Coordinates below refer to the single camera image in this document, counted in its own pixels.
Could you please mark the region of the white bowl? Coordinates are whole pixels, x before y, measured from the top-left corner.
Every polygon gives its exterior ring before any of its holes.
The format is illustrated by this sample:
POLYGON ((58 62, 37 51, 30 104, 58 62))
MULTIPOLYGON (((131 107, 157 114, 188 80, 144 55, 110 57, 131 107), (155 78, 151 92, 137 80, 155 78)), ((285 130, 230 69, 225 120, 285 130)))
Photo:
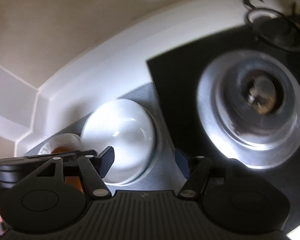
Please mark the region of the white bowl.
POLYGON ((103 179, 111 186, 133 184, 146 175, 153 166, 157 137, 149 112, 128 99, 98 107, 81 131, 85 150, 100 154, 107 146, 113 147, 114 162, 103 179))

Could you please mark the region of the grey textured mat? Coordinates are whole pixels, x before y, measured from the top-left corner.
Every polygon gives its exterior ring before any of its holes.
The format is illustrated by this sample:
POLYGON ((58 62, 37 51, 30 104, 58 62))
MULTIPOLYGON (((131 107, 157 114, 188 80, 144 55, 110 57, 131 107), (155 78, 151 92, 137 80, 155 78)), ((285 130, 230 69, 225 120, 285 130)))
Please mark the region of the grey textured mat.
MULTIPOLYGON (((111 192, 118 189, 123 190, 174 190, 178 191, 185 178, 180 172, 174 161, 174 147, 170 139, 170 135, 167 131, 162 112, 159 106, 157 93, 152 83, 148 83, 126 95, 120 99, 132 100, 142 107, 144 107, 155 123, 155 129, 157 132, 157 145, 155 147, 155 159, 152 168, 146 173, 146 175, 136 181, 133 184, 126 186, 111 186, 107 185, 111 192)), ((40 148, 52 137, 65 133, 73 133, 80 137, 83 126, 91 115, 88 114, 83 118, 77 120, 68 127, 50 136, 37 146, 29 150, 27 155, 37 155, 40 148)))

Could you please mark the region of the orange round plate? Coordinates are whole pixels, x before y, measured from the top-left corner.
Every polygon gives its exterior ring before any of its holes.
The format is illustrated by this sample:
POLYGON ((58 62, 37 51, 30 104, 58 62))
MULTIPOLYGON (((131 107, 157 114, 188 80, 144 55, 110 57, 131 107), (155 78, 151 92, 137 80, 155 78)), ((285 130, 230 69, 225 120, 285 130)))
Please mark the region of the orange round plate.
MULTIPOLYGON (((65 147, 65 146, 58 146, 55 148, 51 153, 52 154, 59 154, 59 153, 68 153, 71 152, 72 149, 65 147)), ((69 162, 64 167, 64 181, 66 184, 71 185, 78 189, 79 191, 83 192, 82 184, 80 181, 79 176, 75 174, 75 167, 72 167, 69 162)))

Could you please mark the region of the white floral square plate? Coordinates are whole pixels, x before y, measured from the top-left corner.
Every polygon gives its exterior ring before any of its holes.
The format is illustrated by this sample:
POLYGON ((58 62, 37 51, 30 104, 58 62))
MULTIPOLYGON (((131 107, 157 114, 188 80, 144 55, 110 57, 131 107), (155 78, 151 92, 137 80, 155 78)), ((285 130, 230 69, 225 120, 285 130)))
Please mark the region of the white floral square plate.
POLYGON ((73 133, 65 133, 52 137, 39 150, 38 155, 59 154, 82 149, 81 139, 73 133))

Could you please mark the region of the black glass gas stove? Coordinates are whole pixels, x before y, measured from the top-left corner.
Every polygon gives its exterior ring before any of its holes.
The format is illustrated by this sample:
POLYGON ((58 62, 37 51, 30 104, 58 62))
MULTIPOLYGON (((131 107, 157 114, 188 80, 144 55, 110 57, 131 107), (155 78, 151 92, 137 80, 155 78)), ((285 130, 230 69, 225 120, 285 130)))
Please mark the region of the black glass gas stove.
POLYGON ((221 169, 237 159, 290 202, 300 225, 300 51, 243 25, 147 61, 175 147, 221 169))

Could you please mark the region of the black pan support grate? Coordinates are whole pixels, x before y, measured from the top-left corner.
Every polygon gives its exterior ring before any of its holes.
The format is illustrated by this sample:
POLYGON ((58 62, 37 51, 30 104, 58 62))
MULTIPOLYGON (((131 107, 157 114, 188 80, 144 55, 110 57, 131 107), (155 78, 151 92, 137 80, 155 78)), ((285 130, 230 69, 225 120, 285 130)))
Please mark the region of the black pan support grate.
POLYGON ((300 27, 285 14, 266 7, 256 7, 242 0, 247 8, 245 23, 256 37, 287 52, 300 52, 300 27))

